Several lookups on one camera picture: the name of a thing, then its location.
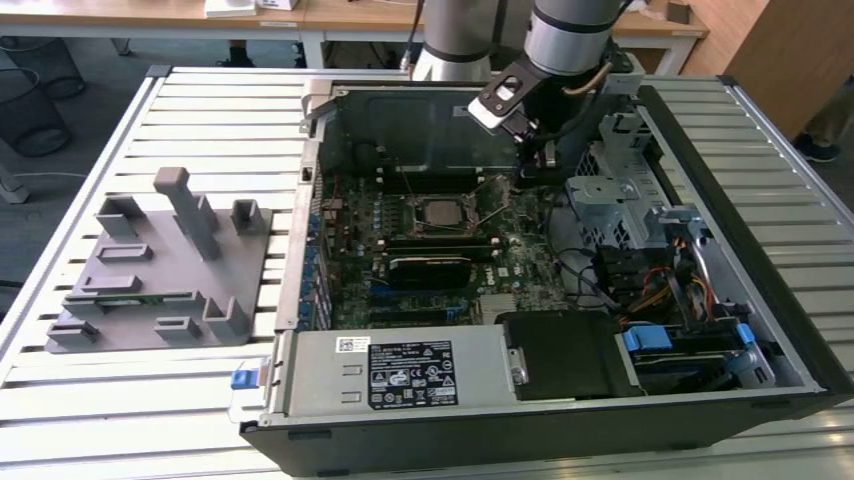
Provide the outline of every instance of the white label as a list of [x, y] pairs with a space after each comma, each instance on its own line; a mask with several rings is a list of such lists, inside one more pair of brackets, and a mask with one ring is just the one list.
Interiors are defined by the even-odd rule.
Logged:
[[261, 27], [296, 28], [296, 22], [259, 22]]
[[371, 345], [371, 337], [337, 337], [335, 353], [365, 353]]
[[432, 397], [443, 397], [446, 395], [455, 395], [456, 394], [456, 388], [454, 387], [440, 387], [436, 388], [435, 391], [432, 392]]

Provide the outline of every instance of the person's foot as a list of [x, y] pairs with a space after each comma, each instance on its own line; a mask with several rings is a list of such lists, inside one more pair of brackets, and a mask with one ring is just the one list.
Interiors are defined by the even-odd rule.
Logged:
[[251, 58], [247, 58], [245, 60], [235, 60], [231, 58], [228, 60], [220, 60], [216, 62], [216, 66], [225, 68], [255, 68]]
[[252, 63], [252, 59], [245, 54], [245, 48], [243, 47], [231, 47], [228, 49], [229, 58], [228, 60], [223, 60], [216, 62], [217, 67], [227, 68], [255, 68], [255, 64]]
[[798, 135], [792, 145], [810, 162], [830, 163], [841, 153], [839, 145], [822, 147], [806, 133]]

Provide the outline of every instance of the motherboard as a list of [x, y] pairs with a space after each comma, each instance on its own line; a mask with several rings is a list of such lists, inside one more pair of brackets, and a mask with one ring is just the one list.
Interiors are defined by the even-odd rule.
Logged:
[[566, 309], [544, 194], [500, 173], [328, 175], [332, 328], [491, 324], [506, 312]]

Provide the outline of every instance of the wooden cabinet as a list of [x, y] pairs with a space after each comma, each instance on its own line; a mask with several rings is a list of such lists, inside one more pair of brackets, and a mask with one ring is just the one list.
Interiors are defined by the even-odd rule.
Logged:
[[684, 75], [726, 74], [792, 138], [854, 73], [854, 0], [688, 0], [710, 33]]

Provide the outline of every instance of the aluminum slotted table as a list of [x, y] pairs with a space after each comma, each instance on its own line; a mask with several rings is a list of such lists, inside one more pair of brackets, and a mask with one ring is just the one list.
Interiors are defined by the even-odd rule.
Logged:
[[[400, 79], [381, 71], [175, 68], [149, 77], [0, 325], [3, 479], [284, 479], [228, 418], [229, 374], [271, 352], [285, 275], [311, 77]], [[771, 260], [849, 371], [854, 370], [854, 218], [738, 87], [650, 77]], [[253, 337], [240, 347], [52, 355], [45, 332], [100, 233], [107, 195], [167, 209], [157, 168], [183, 166], [213, 208], [275, 209]], [[672, 163], [664, 163], [690, 199]], [[851, 478], [851, 404], [763, 425], [708, 449], [458, 468], [398, 478]], [[377, 475], [376, 478], [391, 478]]]

